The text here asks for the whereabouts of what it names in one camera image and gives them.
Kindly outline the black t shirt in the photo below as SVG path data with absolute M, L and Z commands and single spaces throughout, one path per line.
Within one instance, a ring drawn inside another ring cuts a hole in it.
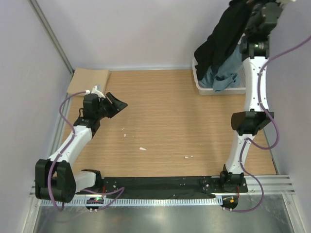
M 202 80 L 211 66 L 220 66 L 233 53 L 250 18 L 254 0 L 232 0 L 207 40 L 194 52 L 196 75 Z

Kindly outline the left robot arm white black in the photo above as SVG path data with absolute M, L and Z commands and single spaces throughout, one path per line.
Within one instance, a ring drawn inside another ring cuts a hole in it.
M 72 167 L 85 145 L 95 136 L 103 118 L 112 118 L 128 104 L 110 92 L 103 94 L 93 88 L 82 91 L 83 107 L 79 116 L 70 124 L 71 132 L 63 144 L 47 159 L 35 165 L 35 196 L 40 200 L 69 203 L 76 193 L 102 191 L 103 181 L 98 170 L 84 169 L 74 175 Z

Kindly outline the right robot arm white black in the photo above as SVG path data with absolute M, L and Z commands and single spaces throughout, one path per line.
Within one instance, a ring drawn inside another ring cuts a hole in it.
M 276 27 L 282 8 L 276 0 L 261 0 L 252 9 L 241 40 L 240 53 L 245 70 L 244 111 L 234 113 L 235 132 L 229 159 L 219 177 L 219 187 L 230 192 L 246 185 L 243 170 L 248 150 L 257 133 L 274 119 L 266 97 L 266 66 L 269 62 L 269 35 Z

